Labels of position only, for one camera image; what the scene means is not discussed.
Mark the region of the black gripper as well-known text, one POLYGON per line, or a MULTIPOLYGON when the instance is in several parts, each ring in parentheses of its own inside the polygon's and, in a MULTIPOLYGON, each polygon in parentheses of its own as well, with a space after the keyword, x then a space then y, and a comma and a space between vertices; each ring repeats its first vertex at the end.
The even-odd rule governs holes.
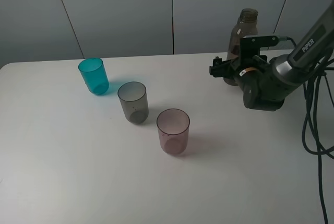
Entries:
POLYGON ((209 74, 213 77, 229 77, 229 85, 244 86, 248 76, 257 79, 261 77, 269 67, 266 55, 251 54, 247 57, 235 57, 223 61, 220 57, 215 57, 212 65, 209 66, 209 74))

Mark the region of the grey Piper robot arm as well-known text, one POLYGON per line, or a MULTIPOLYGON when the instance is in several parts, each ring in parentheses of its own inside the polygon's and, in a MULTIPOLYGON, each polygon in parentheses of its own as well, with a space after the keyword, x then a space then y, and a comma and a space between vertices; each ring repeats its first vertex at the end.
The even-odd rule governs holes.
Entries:
POLYGON ((285 98, 308 81, 331 56, 333 46, 333 4, 330 4, 290 54, 268 60, 263 47, 276 46, 287 37, 245 36, 239 56, 223 61, 216 57, 209 67, 211 76, 234 79, 243 92, 248 109, 275 111, 285 98))

